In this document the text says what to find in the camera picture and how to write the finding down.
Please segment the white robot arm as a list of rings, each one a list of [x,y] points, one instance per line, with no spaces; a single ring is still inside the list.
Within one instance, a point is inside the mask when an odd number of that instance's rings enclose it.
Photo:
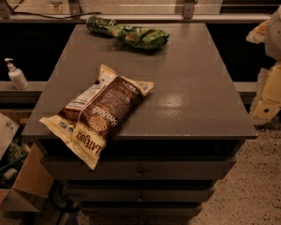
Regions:
[[[257,94],[250,107],[250,118],[256,126],[269,123],[281,110],[281,5],[268,21],[262,22],[246,40],[265,45],[266,55],[275,60],[270,68],[258,75]]]

